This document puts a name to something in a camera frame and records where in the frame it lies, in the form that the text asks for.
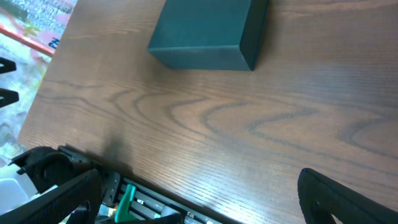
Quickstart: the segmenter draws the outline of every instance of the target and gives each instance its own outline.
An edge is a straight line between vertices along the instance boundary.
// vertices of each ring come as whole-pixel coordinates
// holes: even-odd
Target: brown wooden surface
[[[245,223],[303,223],[304,167],[398,210],[398,1],[273,1],[255,72],[164,68],[163,3],[79,0],[19,140],[113,139],[105,159]]]

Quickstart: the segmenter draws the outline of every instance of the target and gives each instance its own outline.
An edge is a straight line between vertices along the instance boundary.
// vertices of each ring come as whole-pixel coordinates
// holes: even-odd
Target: green clip
[[[119,207],[116,210],[116,215],[114,216],[114,222],[128,222],[133,220],[138,220],[136,217],[129,213],[130,204],[134,199],[134,194],[136,193],[136,186],[128,184],[126,187],[126,193],[124,193],[122,200],[119,203]]]

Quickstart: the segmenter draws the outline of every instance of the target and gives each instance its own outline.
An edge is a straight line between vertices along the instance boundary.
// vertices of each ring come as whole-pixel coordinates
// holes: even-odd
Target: dark green box
[[[254,70],[268,0],[166,0],[148,52],[169,68]]]

